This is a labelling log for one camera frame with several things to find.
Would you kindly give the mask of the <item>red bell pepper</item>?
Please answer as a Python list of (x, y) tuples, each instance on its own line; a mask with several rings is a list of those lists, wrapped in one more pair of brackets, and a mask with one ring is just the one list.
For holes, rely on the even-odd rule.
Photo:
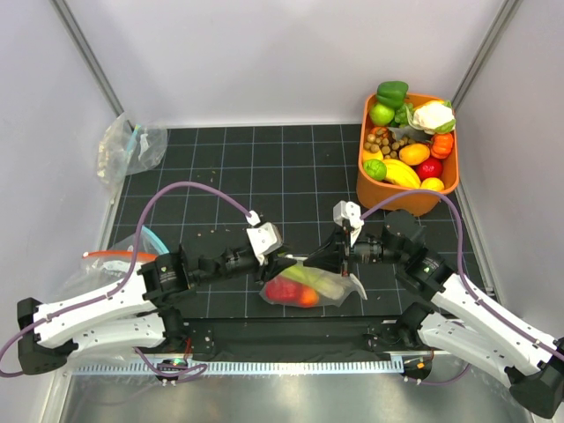
[(301, 293), (302, 284), (284, 277), (269, 281), (264, 288), (265, 298), (279, 304), (297, 304)]

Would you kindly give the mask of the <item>green celery stalk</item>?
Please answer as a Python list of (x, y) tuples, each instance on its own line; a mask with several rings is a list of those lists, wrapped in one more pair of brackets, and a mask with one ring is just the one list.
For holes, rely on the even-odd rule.
[(300, 263), (284, 270), (280, 275), (309, 286), (323, 297), (331, 300), (339, 300), (345, 294), (345, 288), (340, 278), (326, 271), (304, 267)]

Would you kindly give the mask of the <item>clear polka dot zip bag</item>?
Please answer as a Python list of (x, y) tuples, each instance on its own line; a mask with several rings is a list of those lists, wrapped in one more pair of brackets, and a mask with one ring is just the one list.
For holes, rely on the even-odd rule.
[(305, 266), (304, 257), (291, 258), (297, 263), (263, 285), (260, 296), (267, 303), (294, 308), (340, 307), (353, 292), (367, 300), (366, 290), (354, 274), (341, 276)]

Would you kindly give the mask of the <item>red tomato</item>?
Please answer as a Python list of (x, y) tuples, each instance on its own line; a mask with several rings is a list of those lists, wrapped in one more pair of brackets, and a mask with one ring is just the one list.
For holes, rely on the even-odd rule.
[(318, 292), (309, 287), (303, 286), (301, 288), (301, 294), (298, 301), (298, 304), (302, 308), (312, 308), (315, 307), (319, 302), (319, 295)]

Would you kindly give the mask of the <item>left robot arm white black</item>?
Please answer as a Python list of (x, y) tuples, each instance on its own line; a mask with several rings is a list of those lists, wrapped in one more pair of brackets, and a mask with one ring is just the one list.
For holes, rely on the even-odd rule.
[(24, 299), (18, 304), (22, 372), (45, 374), (87, 353), (179, 352), (189, 339), (181, 305), (201, 284), (246, 275), (267, 282), (296, 263), (277, 252), (259, 260), (249, 245), (216, 257), (188, 256), (179, 249), (137, 264), (128, 280), (56, 304)]

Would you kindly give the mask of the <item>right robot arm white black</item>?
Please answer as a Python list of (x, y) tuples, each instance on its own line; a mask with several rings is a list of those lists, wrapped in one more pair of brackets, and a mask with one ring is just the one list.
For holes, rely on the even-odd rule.
[(407, 211), (394, 211), (378, 237), (359, 237), (361, 223), (338, 218), (307, 267), (344, 276), (353, 265), (393, 264), (397, 280), (418, 296), (383, 333), (408, 349), (451, 353), (508, 388), (529, 412), (550, 419), (563, 400), (563, 341), (535, 329), (475, 286), (425, 243)]

